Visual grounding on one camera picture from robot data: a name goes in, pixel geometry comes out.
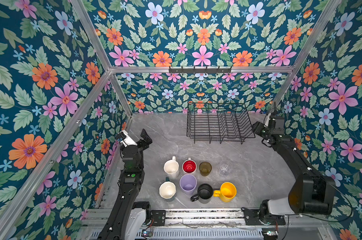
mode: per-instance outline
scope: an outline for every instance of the yellow mug handle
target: yellow mug handle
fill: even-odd
[[[214,190],[213,192],[213,197],[219,197],[221,194],[221,191],[220,190]]]

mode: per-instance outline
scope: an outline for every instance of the yellow mug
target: yellow mug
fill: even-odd
[[[231,182],[224,182],[220,190],[214,190],[213,196],[219,197],[223,202],[230,202],[236,194],[236,187]]]

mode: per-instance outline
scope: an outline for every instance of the black wire dish rack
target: black wire dish rack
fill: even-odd
[[[186,135],[196,141],[241,142],[255,138],[245,104],[189,103]]]

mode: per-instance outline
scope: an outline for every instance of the horizontal metal beam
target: horizontal metal beam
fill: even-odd
[[[330,18],[333,16],[334,12],[336,11],[340,3],[341,0],[329,0],[327,2],[325,9],[322,11],[321,15],[318,18],[318,21],[313,27],[312,33],[308,37],[308,40],[306,41],[302,50],[299,52],[298,57],[296,58],[293,64],[293,71],[285,79],[285,82],[282,84],[281,88],[279,89],[277,95],[273,100],[274,104],[269,108],[267,114],[274,112],[274,106],[277,106],[281,101],[281,99],[283,98],[283,96],[285,95],[286,91],[290,87],[291,82],[294,80],[294,77],[297,75],[299,69],[304,64],[310,51],[314,47],[319,36],[321,35],[322,31],[325,29],[327,23],[329,22]]]
[[[78,110],[73,114],[68,124],[61,131],[52,146],[45,153],[39,164],[32,171],[28,179],[17,192],[9,206],[5,209],[0,217],[0,240],[3,240],[10,232],[10,229],[15,225],[18,217],[24,212],[24,209],[29,204],[30,199],[35,195],[38,186],[44,181],[46,175],[51,170],[54,162],[61,154],[64,146],[69,142],[74,132],[76,131],[79,121],[81,121],[89,108],[93,105],[94,99],[97,98],[101,89],[110,78],[110,73],[104,73],[96,85],[79,106]]]
[[[248,67],[116,67],[110,68],[112,73],[291,73],[292,66],[248,66]]]

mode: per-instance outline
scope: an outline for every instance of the wall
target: wall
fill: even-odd
[[[30,11],[20,10],[24,8],[20,3]],[[62,19],[67,20],[67,28]],[[96,84],[98,73],[103,70],[68,1],[0,0],[0,215]],[[67,92],[67,83],[75,81],[69,107],[60,107],[61,91]],[[85,118],[86,124],[69,142],[68,156],[54,164],[10,239],[69,240],[66,235],[74,239],[79,218],[92,208],[108,166],[110,153],[102,151],[100,141],[109,138],[109,149],[113,149],[114,132],[125,118],[110,85],[105,90]],[[109,110],[111,101],[116,103],[116,113]],[[102,116],[96,116],[94,108],[98,107]],[[84,144],[78,155],[73,151],[74,141]],[[25,149],[30,156],[25,157]],[[78,170],[82,185],[73,189],[68,180]],[[48,196],[56,198],[56,205],[40,216]]]
[[[281,106],[286,133],[352,204],[351,218],[331,223],[337,236],[362,239],[362,0],[342,1],[315,47]],[[350,215],[343,198],[329,220]]]
[[[156,21],[156,24],[145,15],[150,4],[145,0],[86,3],[86,8],[92,9],[89,15],[112,64],[160,66],[156,56],[163,52],[168,62],[164,66],[201,65],[195,62],[193,55],[206,46],[211,56],[203,66],[231,66],[238,60],[236,55],[241,55],[243,51],[251,53],[251,66],[289,65],[302,49],[311,33],[310,28],[325,6],[325,1],[318,0],[307,4],[298,0],[163,0],[154,3],[158,4],[161,9],[159,15],[163,17],[163,21]],[[264,15],[257,20],[246,19],[255,5],[262,5],[258,11],[263,11]],[[209,32],[206,34],[209,40],[201,45],[203,43],[199,38],[205,28]],[[290,41],[293,29],[296,37]],[[182,52],[177,48],[180,44],[188,50]],[[276,50],[286,54],[290,52],[287,58],[290,62],[277,61]],[[126,63],[116,61],[115,51],[129,54],[126,57],[130,60]],[[316,56],[317,50],[313,49],[310,55]],[[233,73],[229,78],[222,74],[206,75],[201,79],[194,75],[176,74],[173,77],[162,74],[158,79],[152,73],[128,74],[128,77],[122,74],[119,78],[123,80],[124,92],[134,112],[182,112],[188,101],[241,101],[246,102],[250,111],[264,111],[286,75],[273,78],[269,76],[270,73],[251,73],[251,77],[245,74]],[[217,82],[222,85],[214,88]],[[189,84],[188,88],[180,90],[180,85],[184,83]],[[164,95],[168,91],[172,92],[173,97],[167,99]],[[233,91],[238,95],[228,101],[227,95]]]

